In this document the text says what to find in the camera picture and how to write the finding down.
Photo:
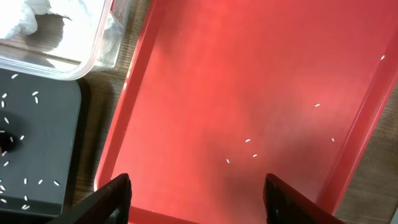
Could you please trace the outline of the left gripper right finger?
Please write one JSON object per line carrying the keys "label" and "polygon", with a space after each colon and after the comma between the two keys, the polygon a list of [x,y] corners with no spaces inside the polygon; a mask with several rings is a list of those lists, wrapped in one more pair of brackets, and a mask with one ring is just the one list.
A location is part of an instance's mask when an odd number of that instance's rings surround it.
{"label": "left gripper right finger", "polygon": [[344,224],[274,174],[263,189],[267,224]]}

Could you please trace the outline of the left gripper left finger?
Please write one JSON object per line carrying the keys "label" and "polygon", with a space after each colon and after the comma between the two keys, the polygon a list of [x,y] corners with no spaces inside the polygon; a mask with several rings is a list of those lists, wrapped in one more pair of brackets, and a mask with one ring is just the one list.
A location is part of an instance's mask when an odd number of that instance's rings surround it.
{"label": "left gripper left finger", "polygon": [[128,174],[123,173],[49,224],[127,224],[131,198],[131,181]]}

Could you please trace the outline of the white tissue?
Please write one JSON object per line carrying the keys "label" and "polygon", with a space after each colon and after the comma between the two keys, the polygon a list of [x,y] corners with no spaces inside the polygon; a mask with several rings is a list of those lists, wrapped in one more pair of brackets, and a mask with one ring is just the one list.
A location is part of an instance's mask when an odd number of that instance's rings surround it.
{"label": "white tissue", "polygon": [[1,40],[43,54],[80,60],[108,16],[99,0],[1,1]]}

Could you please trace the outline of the red plastic tray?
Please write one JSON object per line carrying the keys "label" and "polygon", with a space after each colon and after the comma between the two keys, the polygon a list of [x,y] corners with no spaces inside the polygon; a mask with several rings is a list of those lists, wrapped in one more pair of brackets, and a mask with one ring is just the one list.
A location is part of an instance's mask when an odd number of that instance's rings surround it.
{"label": "red plastic tray", "polygon": [[152,1],[94,188],[131,223],[264,223],[275,174],[335,213],[397,82],[397,0]]}

